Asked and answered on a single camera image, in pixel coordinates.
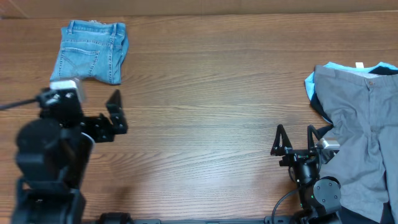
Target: clothing tag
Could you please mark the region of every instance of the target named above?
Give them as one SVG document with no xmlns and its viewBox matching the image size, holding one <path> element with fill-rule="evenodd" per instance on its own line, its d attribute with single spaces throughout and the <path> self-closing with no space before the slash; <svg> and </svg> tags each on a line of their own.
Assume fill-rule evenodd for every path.
<svg viewBox="0 0 398 224">
<path fill-rule="evenodd" d="M 356 68 L 364 68 L 363 62 L 355 62 Z"/>
</svg>

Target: gray fabric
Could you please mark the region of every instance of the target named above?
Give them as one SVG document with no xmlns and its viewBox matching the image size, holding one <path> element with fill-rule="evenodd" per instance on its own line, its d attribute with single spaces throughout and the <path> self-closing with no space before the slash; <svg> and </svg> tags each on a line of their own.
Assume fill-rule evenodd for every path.
<svg viewBox="0 0 398 224">
<path fill-rule="evenodd" d="M 389 200 L 398 223 L 398 75 L 365 78 L 317 65 L 314 82 L 334 124 L 326 135 L 341 145 L 320 175 L 340 181 L 342 206 L 380 222 Z"/>
</svg>

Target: blue jeans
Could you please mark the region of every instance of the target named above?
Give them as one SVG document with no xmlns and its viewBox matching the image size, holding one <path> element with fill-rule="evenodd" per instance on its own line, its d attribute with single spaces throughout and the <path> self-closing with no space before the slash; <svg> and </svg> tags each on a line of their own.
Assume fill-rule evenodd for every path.
<svg viewBox="0 0 398 224">
<path fill-rule="evenodd" d="M 70 21 L 61 31 L 61 47 L 50 80 L 78 77 L 121 83 L 121 64 L 129 48 L 126 25 Z"/>
</svg>

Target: pants waistband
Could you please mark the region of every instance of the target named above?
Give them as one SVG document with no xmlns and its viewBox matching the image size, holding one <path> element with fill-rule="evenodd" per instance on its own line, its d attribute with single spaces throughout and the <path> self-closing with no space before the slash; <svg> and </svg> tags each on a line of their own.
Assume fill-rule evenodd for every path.
<svg viewBox="0 0 398 224">
<path fill-rule="evenodd" d="M 74 30 L 110 33 L 111 35 L 116 35 L 116 34 L 125 35 L 126 25 L 121 22 L 117 22 L 114 24 L 100 24 L 97 22 L 72 20 L 69 22 L 68 33 L 72 34 Z"/>
<path fill-rule="evenodd" d="M 314 78 L 320 76 L 337 78 L 354 83 L 356 85 L 366 86 L 368 88 L 389 86 L 398 89 L 398 75 L 380 75 L 376 78 L 365 78 L 351 72 L 333 68 L 325 68 L 322 65 L 317 65 L 315 66 Z"/>
</svg>

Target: wooden tabletop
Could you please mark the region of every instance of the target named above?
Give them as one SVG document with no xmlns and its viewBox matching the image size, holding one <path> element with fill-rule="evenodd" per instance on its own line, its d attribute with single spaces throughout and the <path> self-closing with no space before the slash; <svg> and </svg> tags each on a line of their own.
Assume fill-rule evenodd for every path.
<svg viewBox="0 0 398 224">
<path fill-rule="evenodd" d="M 97 144 L 84 218 L 264 218 L 295 188 L 270 156 L 278 124 L 296 149 L 326 122 L 303 81 L 314 65 L 398 64 L 398 12 L 90 18 L 124 22 L 131 43 L 120 86 L 84 82 L 86 115 L 119 88 L 129 132 Z M 65 19 L 0 21 L 0 103 L 49 85 Z M 37 105 L 0 112 L 0 217 L 14 207 L 17 131 Z M 278 209 L 300 209 L 292 197 Z"/>
</svg>

